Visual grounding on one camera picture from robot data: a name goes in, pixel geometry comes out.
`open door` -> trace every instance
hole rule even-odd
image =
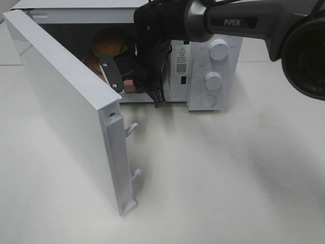
[[[133,199],[120,95],[24,12],[14,10],[4,17],[49,123],[122,215],[137,203]]]

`white microwave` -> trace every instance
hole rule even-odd
[[[5,21],[49,123],[71,145],[83,167],[120,215],[137,203],[119,103],[152,102],[147,94],[119,95],[82,63],[92,37],[130,29],[147,0],[21,0]],[[163,72],[167,102],[189,110],[226,108],[242,38],[215,35],[206,43],[172,41]]]

